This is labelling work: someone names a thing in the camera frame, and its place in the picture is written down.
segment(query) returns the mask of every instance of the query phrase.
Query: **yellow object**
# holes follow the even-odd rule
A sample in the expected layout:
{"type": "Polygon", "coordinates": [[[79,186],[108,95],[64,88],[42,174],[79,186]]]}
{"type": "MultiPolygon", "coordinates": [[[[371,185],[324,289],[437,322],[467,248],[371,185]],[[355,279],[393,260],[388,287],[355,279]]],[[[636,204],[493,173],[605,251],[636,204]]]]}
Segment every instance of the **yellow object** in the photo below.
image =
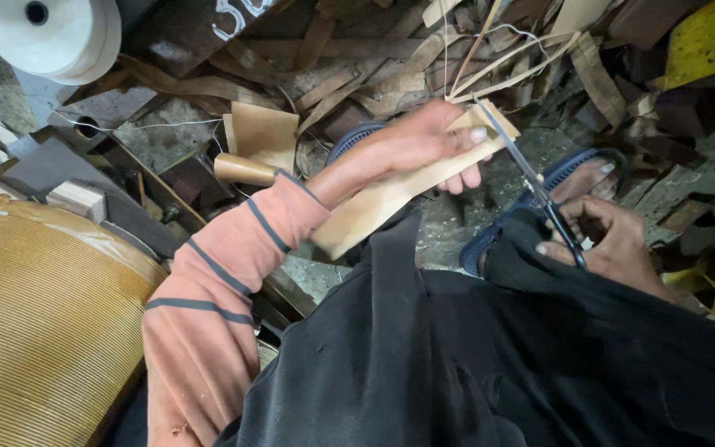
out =
{"type": "Polygon", "coordinates": [[[674,28],[667,71],[655,85],[669,90],[714,74],[715,2],[711,2],[674,28]]]}
{"type": "Polygon", "coordinates": [[[143,356],[153,260],[69,212],[0,200],[0,445],[85,445],[143,356]]]}

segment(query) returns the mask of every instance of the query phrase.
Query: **black pants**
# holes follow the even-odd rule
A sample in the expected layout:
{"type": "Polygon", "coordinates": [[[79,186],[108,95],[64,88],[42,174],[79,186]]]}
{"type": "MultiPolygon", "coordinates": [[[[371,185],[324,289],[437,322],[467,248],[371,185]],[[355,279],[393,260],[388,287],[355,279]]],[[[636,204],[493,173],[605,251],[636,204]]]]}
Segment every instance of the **black pants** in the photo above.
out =
{"type": "Polygon", "coordinates": [[[419,222],[287,329],[224,445],[715,445],[715,323],[536,254],[530,211],[486,281],[416,268],[419,222]]]}

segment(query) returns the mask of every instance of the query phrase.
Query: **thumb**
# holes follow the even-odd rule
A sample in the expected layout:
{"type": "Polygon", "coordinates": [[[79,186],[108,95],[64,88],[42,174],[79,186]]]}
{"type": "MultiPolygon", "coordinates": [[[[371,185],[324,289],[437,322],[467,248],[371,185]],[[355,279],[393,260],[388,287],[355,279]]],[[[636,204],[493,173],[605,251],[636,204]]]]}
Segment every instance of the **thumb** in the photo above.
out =
{"type": "Polygon", "coordinates": [[[567,264],[568,266],[575,265],[575,258],[573,258],[572,252],[562,243],[542,242],[537,244],[536,250],[537,253],[559,261],[562,264],[567,264]]]}
{"type": "Polygon", "coordinates": [[[473,149],[487,139],[486,127],[467,127],[446,134],[443,149],[449,155],[461,154],[473,149]]]}

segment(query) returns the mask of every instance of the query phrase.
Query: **string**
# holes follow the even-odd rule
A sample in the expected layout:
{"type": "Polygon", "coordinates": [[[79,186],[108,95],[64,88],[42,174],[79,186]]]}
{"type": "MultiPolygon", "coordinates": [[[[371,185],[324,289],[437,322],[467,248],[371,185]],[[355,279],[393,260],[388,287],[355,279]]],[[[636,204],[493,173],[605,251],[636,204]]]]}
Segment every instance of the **string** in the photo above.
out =
{"type": "Polygon", "coordinates": [[[204,124],[204,123],[214,123],[214,122],[222,122],[223,121],[222,118],[218,118],[218,119],[207,119],[205,121],[185,121],[183,123],[176,123],[176,124],[150,124],[148,126],[140,126],[140,127],[125,127],[125,128],[121,128],[121,129],[103,129],[101,127],[93,126],[92,124],[79,123],[78,121],[74,121],[70,118],[66,118],[65,115],[62,115],[61,113],[59,113],[58,111],[54,110],[51,107],[45,106],[43,103],[39,102],[37,99],[35,99],[35,98],[31,98],[31,99],[35,102],[35,104],[38,104],[39,106],[41,106],[45,109],[49,109],[52,113],[56,113],[60,118],[63,118],[65,121],[68,121],[71,124],[76,124],[78,126],[92,127],[93,129],[101,130],[102,132],[115,132],[115,131],[119,131],[119,130],[140,130],[140,129],[147,129],[149,127],[175,127],[175,126],[183,126],[184,124],[204,124]]]}

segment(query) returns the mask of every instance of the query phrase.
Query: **cardboard piece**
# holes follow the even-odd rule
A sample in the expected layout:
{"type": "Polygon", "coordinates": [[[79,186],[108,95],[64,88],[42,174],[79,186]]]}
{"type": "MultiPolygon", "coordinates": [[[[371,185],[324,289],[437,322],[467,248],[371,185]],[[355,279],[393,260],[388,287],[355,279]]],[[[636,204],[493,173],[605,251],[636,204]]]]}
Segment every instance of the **cardboard piece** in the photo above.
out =
{"type": "MultiPolygon", "coordinates": [[[[514,139],[520,136],[520,132],[490,101],[485,99],[483,104],[498,119],[509,137],[514,139]]],[[[333,211],[332,216],[313,234],[312,241],[332,259],[337,259],[379,228],[413,197],[504,148],[501,137],[477,105],[458,118],[449,130],[476,126],[488,127],[487,141],[464,154],[440,160],[411,173],[397,174],[363,189],[333,211]]]]}
{"type": "Polygon", "coordinates": [[[237,147],[235,152],[229,148],[230,153],[293,173],[297,148],[294,130],[300,117],[236,102],[231,105],[231,110],[237,147]]]}

